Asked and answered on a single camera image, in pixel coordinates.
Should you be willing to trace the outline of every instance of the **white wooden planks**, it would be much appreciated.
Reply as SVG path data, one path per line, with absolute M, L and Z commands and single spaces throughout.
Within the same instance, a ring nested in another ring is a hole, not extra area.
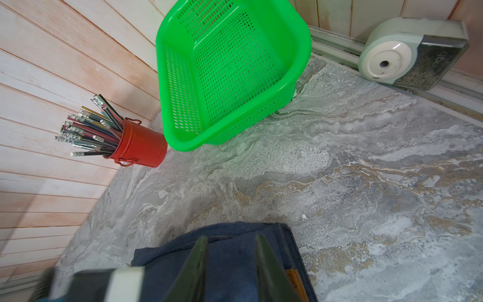
M 159 94 L 157 74 L 152 68 L 68 5 L 58 0 L 1 2 L 149 95 Z
M 1 213 L 0 228 L 79 226 L 88 213 Z
M 151 68 L 157 70 L 154 45 L 104 0 L 64 1 Z
M 151 119 L 159 100 L 0 5 L 0 48 Z
M 44 270 L 46 268 L 54 266 L 57 263 L 57 260 L 58 260 L 57 258 L 54 258 L 51 260 L 29 262 L 29 263 L 14 265 L 14 266 L 2 267 L 0 268 L 0 277 Z
M 10 277 L 8 277 L 8 282 L 39 276 L 44 271 L 45 270 L 38 270 L 38 271 L 33 271 L 33 272 L 28 272 L 28 273 L 18 273 L 18 274 L 15 274 L 15 275 L 11 275 Z
M 295 6 L 307 25 L 319 27 L 317 0 L 295 0 Z
M 34 288 L 25 289 L 3 297 L 2 302 L 28 302 L 33 294 Z
M 41 251 L 22 252 L 0 255 L 0 267 L 12 266 L 29 262 L 58 259 L 62 255 L 63 247 Z
M 0 83 L 23 91 L 40 99 L 78 112 L 82 106 L 96 109 L 90 100 L 95 92 L 88 91 L 46 70 L 0 50 Z M 140 119 L 143 125 L 149 120 L 118 106 L 108 99 L 122 116 Z
M 0 171 L 107 186 L 116 169 L 0 146 Z
M 97 199 L 0 192 L 0 212 L 90 213 Z
M 72 237 L 74 237 L 74 235 L 0 240 L 0 247 L 3 247 L 1 253 L 21 253 L 49 248 L 66 247 L 69 245 Z
M 448 19 L 458 0 L 406 0 L 401 17 Z
M 80 226 L 0 229 L 0 240 L 74 235 Z
M 318 0 L 319 27 L 350 35 L 352 0 Z
M 33 281 L 33 282 L 9 282 L 4 284 L 5 288 L 0 287 L 0 297 L 5 297 L 5 298 L 10 298 L 12 300 L 10 301 L 15 301 L 15 302 L 27 302 L 25 299 L 25 296 L 22 297 L 21 294 L 25 292 L 29 292 L 33 288 L 37 286 L 38 281 Z
M 0 172 L 0 191 L 98 199 L 106 186 Z
M 60 126 L 64 124 L 67 116 L 72 114 L 71 110 L 55 106 L 52 103 L 2 86 L 1 84 L 0 99 L 2 99 L 2 106 L 0 106 L 1 118 L 47 130 L 52 133 L 58 133 Z
M 354 0 L 351 37 L 365 42 L 382 22 L 399 17 L 404 0 Z
M 17 279 L 17 280 L 10 280 L 10 278 L 8 277 L 6 281 L 4 280 L 0 281 L 0 297 L 1 297 L 1 294 L 3 294 L 5 291 L 10 291 L 11 288 L 21 286 L 30 282 L 37 282 L 38 279 L 39 279 L 38 275 L 26 277 L 23 279 Z
M 152 44 L 156 44 L 156 34 L 163 14 L 149 0 L 105 0 L 124 19 L 132 24 Z
M 0 145 L 39 152 L 50 156 L 95 164 L 112 169 L 119 169 L 119 165 L 114 163 L 112 159 L 107 160 L 100 156 L 72 157 L 70 156 L 72 151 L 81 150 L 72 147 L 69 143 L 57 142 L 54 137 L 55 134 L 51 132 L 0 118 Z
M 176 0 L 150 0 L 152 4 L 154 4 L 163 15 L 167 15 L 170 9 L 176 4 Z

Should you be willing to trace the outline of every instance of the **red metal cup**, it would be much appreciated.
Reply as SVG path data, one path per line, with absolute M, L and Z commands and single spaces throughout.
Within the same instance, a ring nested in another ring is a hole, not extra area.
M 112 158 L 114 162 L 128 167 L 133 164 L 156 168 L 166 156 L 168 143 L 164 135 L 154 130 L 140 126 L 141 121 L 124 118 L 124 130 L 116 150 L 112 155 L 105 158 Z

